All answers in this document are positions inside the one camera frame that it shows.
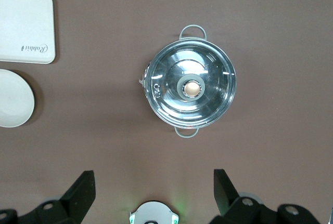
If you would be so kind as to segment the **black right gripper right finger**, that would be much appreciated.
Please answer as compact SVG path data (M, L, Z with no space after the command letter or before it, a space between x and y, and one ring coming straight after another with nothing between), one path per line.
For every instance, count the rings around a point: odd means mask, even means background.
M240 196L223 169L214 170L214 198L220 214L211 223L319 223L300 205L282 204L273 211L250 196Z

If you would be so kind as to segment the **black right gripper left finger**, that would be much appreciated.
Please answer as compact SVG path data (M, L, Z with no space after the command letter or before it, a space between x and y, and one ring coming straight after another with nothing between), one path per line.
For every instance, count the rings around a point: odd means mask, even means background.
M95 175L86 170L58 200L46 201L22 216L15 209L2 209L1 223L81 223L95 198Z

